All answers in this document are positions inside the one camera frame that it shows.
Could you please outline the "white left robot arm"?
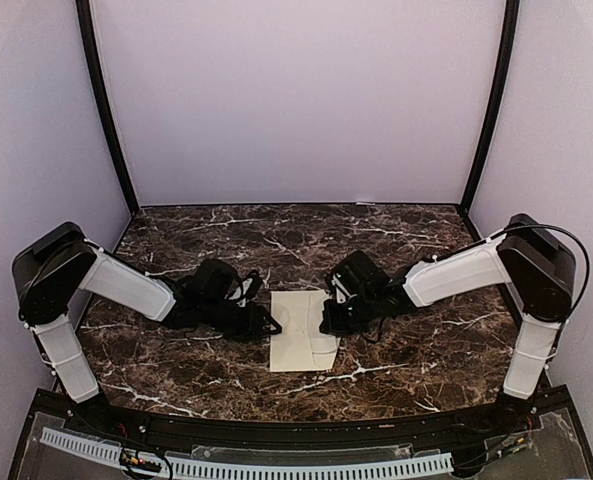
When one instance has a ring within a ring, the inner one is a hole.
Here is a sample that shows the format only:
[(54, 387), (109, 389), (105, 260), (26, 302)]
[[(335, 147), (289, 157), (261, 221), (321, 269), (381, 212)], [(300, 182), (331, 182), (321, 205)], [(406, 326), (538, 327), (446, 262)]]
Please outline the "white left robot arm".
[(82, 292), (124, 306), (168, 329), (201, 325), (224, 338), (245, 342), (278, 335), (281, 325), (255, 302), (262, 286), (256, 270), (240, 275), (230, 264), (206, 259), (190, 275), (156, 277), (118, 259), (64, 222), (16, 255), (12, 277), (21, 323), (69, 398), (77, 417), (96, 436), (117, 427), (116, 412), (95, 398), (101, 387), (70, 318)]

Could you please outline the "black left frame post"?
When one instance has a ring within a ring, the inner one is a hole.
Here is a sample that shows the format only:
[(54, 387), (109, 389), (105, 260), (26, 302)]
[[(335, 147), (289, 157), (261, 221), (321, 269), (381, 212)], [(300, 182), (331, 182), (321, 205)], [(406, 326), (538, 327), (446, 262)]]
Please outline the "black left frame post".
[(130, 215), (134, 216), (139, 212), (140, 205), (137, 200), (134, 185), (128, 172), (127, 163), (120, 144), (118, 130), (113, 117), (112, 107), (110, 105), (110, 98), (105, 84), (100, 52), (94, 28), (92, 4), (89, 0), (76, 0), (75, 6), (87, 71), (105, 142), (110, 154), (115, 175), (119, 183), (122, 197)]

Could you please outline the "black right frame post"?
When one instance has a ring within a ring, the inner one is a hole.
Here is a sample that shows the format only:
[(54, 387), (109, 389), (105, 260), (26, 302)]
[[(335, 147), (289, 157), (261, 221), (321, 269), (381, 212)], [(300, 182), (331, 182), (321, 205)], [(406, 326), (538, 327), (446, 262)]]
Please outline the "black right frame post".
[(519, 11), (519, 0), (505, 2), (499, 48), (485, 115), (465, 189), (459, 203), (459, 210), (463, 216), (468, 216), (471, 212), (491, 148), (510, 69)]

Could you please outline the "black front rail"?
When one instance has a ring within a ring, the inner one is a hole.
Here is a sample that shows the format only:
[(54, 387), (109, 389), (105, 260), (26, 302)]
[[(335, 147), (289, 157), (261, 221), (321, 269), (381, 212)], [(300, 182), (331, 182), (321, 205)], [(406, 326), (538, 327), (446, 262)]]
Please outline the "black front rail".
[(110, 406), (111, 424), (122, 423), (128, 439), (164, 450), (195, 446), (313, 449), (411, 444), (417, 449), (458, 448), (490, 438), (482, 422), (499, 408), (492, 404), (437, 414), (381, 420), (269, 423), (199, 419)]

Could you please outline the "cream paper envelope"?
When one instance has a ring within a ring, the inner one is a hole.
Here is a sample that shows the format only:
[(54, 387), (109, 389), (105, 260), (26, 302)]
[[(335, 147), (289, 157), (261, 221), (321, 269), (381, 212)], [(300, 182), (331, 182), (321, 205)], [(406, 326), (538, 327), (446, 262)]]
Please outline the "cream paper envelope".
[(319, 331), (328, 298), (324, 290), (271, 292), (271, 315), (282, 327), (282, 332), (271, 338), (271, 372), (333, 368), (340, 338)]

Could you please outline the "black frame post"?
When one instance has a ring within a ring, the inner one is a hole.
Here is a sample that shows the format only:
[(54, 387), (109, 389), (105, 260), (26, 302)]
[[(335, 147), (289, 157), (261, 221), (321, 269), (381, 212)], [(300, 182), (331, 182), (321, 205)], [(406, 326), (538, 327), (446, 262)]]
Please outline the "black frame post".
[(128, 172), (127, 163), (120, 144), (118, 130), (113, 117), (112, 107), (110, 105), (110, 98), (105, 84), (100, 52), (94, 28), (92, 4), (89, 0), (76, 0), (75, 6), (87, 71), (105, 142), (110, 154), (115, 175), (119, 183), (122, 197), (130, 215), (134, 216), (139, 212), (140, 205), (137, 200), (134, 185)]
[(463, 216), (468, 216), (471, 212), (491, 148), (510, 69), (519, 11), (519, 0), (505, 2), (499, 48), (485, 115), (465, 189), (459, 203), (459, 210)]

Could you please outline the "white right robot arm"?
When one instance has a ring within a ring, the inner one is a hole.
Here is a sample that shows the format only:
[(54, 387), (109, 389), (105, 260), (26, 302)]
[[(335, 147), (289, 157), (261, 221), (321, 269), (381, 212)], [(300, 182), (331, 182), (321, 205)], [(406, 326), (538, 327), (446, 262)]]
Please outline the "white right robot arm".
[(522, 400), (536, 391), (587, 289), (575, 284), (576, 258), (562, 236), (580, 251), (587, 250), (570, 231), (539, 223), (525, 213), (512, 216), (504, 228), (471, 245), (425, 257), (393, 275), (357, 250), (325, 277), (331, 296), (323, 303), (319, 330), (348, 337), (365, 333), (375, 320), (410, 315), (471, 291), (495, 287), (504, 294), (515, 293), (519, 332), (502, 386), (506, 396), (486, 413), (487, 426), (506, 434), (523, 420)]

